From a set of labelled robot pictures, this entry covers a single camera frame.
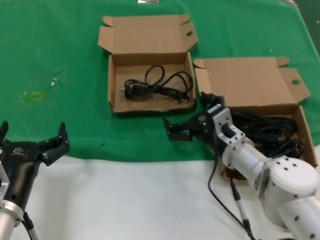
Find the black wire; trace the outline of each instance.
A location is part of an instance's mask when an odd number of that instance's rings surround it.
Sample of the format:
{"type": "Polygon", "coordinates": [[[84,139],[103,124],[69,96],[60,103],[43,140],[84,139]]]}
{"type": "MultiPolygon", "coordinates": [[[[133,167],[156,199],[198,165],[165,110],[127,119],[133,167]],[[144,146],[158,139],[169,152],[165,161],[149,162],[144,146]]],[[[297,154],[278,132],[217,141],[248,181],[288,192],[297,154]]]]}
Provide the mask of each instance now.
{"type": "Polygon", "coordinates": [[[208,189],[210,191],[210,193],[212,194],[212,196],[215,198],[215,200],[217,200],[217,202],[224,208],[224,210],[226,210],[230,215],[231,217],[233,217],[239,224],[241,227],[243,227],[243,229],[248,233],[249,237],[251,240],[256,240],[255,237],[253,236],[253,234],[245,227],[245,225],[224,205],[224,203],[218,198],[218,196],[213,192],[213,190],[211,189],[211,186],[210,186],[210,183],[212,181],[212,178],[214,177],[215,175],[215,172],[216,172],[216,169],[217,169],[217,165],[218,165],[218,159],[217,157],[215,158],[215,161],[214,161],[214,167],[213,167],[213,170],[212,170],[212,173],[209,177],[209,180],[208,180],[208,189]]]}
{"type": "Polygon", "coordinates": [[[233,124],[255,143],[255,148],[267,158],[286,155],[299,159],[303,143],[292,139],[299,128],[296,121],[284,116],[261,116],[253,113],[232,113],[233,124]]]}
{"type": "Polygon", "coordinates": [[[30,235],[30,233],[29,233],[29,231],[28,231],[27,225],[26,225],[26,223],[25,223],[25,221],[24,221],[23,219],[21,220],[21,223],[23,224],[26,232],[28,233],[30,240],[33,240],[33,239],[32,239],[32,236],[30,235]]]}
{"type": "Polygon", "coordinates": [[[161,95],[171,97],[178,101],[181,101],[182,99],[189,100],[188,93],[194,87],[194,80],[193,80],[193,77],[188,72],[178,71],[172,74],[166,81],[160,84],[160,82],[164,79],[164,77],[165,77],[165,68],[161,65],[153,65],[146,71],[144,76],[144,82],[136,79],[128,79],[127,81],[125,81],[124,95],[127,99],[134,99],[134,98],[146,97],[148,95],[152,95],[153,93],[155,93],[155,94],[161,94],[161,95]],[[150,71],[154,68],[161,68],[162,75],[155,83],[149,84],[148,75],[150,71]],[[189,77],[189,85],[186,79],[181,74],[185,74],[189,77]],[[165,85],[168,82],[170,82],[174,77],[179,77],[183,81],[185,86],[184,91],[181,91],[172,87],[165,87],[165,85]]]}

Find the green cloth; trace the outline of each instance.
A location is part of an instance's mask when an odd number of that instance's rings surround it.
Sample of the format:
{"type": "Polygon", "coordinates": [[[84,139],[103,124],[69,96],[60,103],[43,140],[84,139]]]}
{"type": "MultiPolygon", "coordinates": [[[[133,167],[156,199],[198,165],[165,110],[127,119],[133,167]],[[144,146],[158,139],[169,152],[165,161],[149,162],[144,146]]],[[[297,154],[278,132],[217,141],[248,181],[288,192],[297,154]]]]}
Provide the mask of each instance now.
{"type": "MultiPolygon", "coordinates": [[[[168,140],[160,116],[117,117],[107,102],[102,17],[189,14],[192,58],[287,56],[311,91],[304,110],[320,144],[319,57],[299,9],[281,0],[0,0],[0,121],[11,141],[41,141],[66,123],[70,156],[124,162],[212,159],[196,139],[168,140]]],[[[168,116],[172,122],[192,114],[168,116]]]]}

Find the cardboard box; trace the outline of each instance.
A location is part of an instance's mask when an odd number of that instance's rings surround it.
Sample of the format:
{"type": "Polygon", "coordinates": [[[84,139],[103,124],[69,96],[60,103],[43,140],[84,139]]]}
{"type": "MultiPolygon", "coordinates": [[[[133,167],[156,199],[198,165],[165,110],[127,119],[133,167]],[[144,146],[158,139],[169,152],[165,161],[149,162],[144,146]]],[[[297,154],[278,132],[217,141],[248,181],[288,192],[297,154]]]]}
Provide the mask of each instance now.
{"type": "Polygon", "coordinates": [[[296,69],[284,67],[288,63],[287,57],[194,60],[200,92],[224,96],[231,110],[293,118],[299,127],[294,137],[304,143],[302,159],[316,167],[314,144],[303,108],[298,104],[310,92],[296,69]]]}
{"type": "MultiPolygon", "coordinates": [[[[144,81],[152,65],[163,65],[166,80],[178,71],[194,72],[188,50],[198,42],[198,37],[188,15],[162,16],[104,16],[107,26],[100,27],[98,44],[110,52],[108,66],[108,101],[115,113],[192,109],[196,102],[196,88],[189,92],[190,101],[181,102],[161,94],[144,100],[126,99],[124,83],[128,79],[144,81]]],[[[154,83],[161,76],[155,68],[148,77],[154,83]]],[[[181,79],[175,77],[166,87],[184,90],[181,79]]]]}

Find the robotic arm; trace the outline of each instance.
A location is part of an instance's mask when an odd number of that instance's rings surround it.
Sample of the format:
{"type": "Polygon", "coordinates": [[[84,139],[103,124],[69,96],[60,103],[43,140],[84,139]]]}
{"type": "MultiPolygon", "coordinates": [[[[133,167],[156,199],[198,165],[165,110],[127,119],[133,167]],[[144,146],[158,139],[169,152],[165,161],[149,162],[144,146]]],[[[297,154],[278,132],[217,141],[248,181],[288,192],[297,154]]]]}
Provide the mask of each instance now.
{"type": "MultiPolygon", "coordinates": [[[[0,126],[0,240],[9,240],[23,218],[30,220],[25,209],[40,164],[50,166],[70,150],[63,122],[58,136],[39,143],[11,142],[5,139],[8,130],[8,122],[4,121],[0,126]]],[[[38,239],[34,229],[28,232],[33,233],[33,240],[38,239]]]]}
{"type": "Polygon", "coordinates": [[[169,139],[191,141],[193,136],[197,137],[226,167],[246,177],[273,225],[290,231],[296,240],[320,240],[316,170],[297,158],[265,157],[244,132],[234,126],[222,96],[203,92],[201,95],[204,112],[181,123],[164,120],[169,139]]]}

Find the white table surface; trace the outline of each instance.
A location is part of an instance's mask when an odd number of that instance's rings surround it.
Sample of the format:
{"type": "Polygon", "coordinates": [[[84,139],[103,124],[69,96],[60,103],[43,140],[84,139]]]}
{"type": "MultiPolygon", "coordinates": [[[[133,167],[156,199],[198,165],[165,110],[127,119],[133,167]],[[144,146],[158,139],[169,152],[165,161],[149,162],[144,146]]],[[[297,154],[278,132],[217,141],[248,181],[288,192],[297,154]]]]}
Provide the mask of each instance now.
{"type": "MultiPolygon", "coordinates": [[[[26,210],[42,240],[247,240],[208,191],[212,167],[63,157],[41,165],[26,210]]],[[[229,182],[216,174],[212,188],[239,216],[229,182]]],[[[249,186],[238,190],[256,239],[291,237],[268,222],[249,186]]],[[[22,224],[11,239],[28,239],[22,224]]]]}

